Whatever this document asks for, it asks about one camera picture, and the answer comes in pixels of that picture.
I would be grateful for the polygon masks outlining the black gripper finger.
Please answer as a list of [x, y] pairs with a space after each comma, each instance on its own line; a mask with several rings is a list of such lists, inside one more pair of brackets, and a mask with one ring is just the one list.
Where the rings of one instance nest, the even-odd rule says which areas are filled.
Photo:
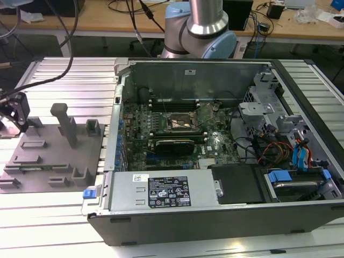
[[20, 133], [25, 132], [28, 129], [27, 118], [30, 113], [30, 107], [26, 94], [24, 92], [17, 92], [11, 95], [9, 100], [9, 106], [12, 108], [10, 116], [12, 122], [15, 124]]

